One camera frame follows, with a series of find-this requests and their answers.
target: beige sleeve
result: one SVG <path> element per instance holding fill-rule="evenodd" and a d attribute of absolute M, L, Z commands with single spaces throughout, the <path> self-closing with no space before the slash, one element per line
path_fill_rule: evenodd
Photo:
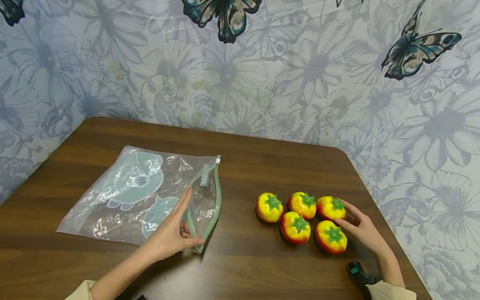
<path fill-rule="evenodd" d="M 417 294 L 405 288 L 394 287 L 386 282 L 379 281 L 368 285 L 372 300 L 416 300 Z"/>
<path fill-rule="evenodd" d="M 82 284 L 68 296 L 65 300 L 93 300 L 92 295 L 90 295 L 90 288 L 95 283 L 92 280 L 85 280 Z"/>

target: floral wallpaper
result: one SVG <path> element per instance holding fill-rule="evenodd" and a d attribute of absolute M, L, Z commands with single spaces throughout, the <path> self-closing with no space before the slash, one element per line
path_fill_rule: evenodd
<path fill-rule="evenodd" d="M 0 203 L 86 118 L 338 147 L 435 300 L 480 299 L 476 0 L 0 0 Z"/>

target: right hand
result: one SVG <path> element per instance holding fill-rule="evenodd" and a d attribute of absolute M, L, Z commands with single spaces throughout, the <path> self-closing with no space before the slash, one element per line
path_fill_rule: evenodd
<path fill-rule="evenodd" d="M 192 188 L 187 187 L 178 203 L 162 224 L 140 246 L 151 263 L 165 259 L 177 252 L 202 245 L 205 241 L 199 237 L 192 238 L 188 224 L 182 222 L 182 216 L 187 210 L 192 198 Z"/>
<path fill-rule="evenodd" d="M 354 235 L 361 241 L 374 255 L 380 255 L 390 249 L 385 239 L 378 232 L 370 218 L 362 213 L 358 208 L 342 200 L 347 211 L 347 220 L 335 219 L 335 223 L 344 231 Z"/>

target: plastic bag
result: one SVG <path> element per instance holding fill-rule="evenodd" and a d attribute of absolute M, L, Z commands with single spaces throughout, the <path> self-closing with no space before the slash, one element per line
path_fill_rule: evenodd
<path fill-rule="evenodd" d="M 220 156 L 186 156 L 125 147 L 63 218 L 57 232 L 142 244 L 169 215 L 185 187 L 191 236 L 206 239 L 218 219 Z M 192 249 L 201 253 L 203 245 Z"/>

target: red and yellow tomato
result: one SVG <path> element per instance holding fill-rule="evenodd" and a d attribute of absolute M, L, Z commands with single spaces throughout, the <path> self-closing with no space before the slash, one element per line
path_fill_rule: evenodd
<path fill-rule="evenodd" d="M 305 244 L 310 238 L 310 224 L 296 212 L 283 215 L 280 229 L 285 238 L 296 245 Z"/>
<path fill-rule="evenodd" d="M 315 216 L 317 206 L 315 205 L 315 197 L 309 196 L 305 192 L 296 192 L 290 196 L 288 200 L 290 211 L 301 215 L 305 220 L 311 220 Z"/>
<path fill-rule="evenodd" d="M 265 222 L 275 223 L 283 214 L 283 205 L 276 195 L 264 192 L 257 200 L 257 214 Z"/>
<path fill-rule="evenodd" d="M 325 220 L 345 219 L 347 215 L 342 199 L 324 196 L 317 200 L 317 214 Z"/>
<path fill-rule="evenodd" d="M 332 221 L 319 222 L 315 228 L 315 238 L 320 247 L 330 254 L 341 254 L 347 248 L 347 237 L 342 228 Z"/>

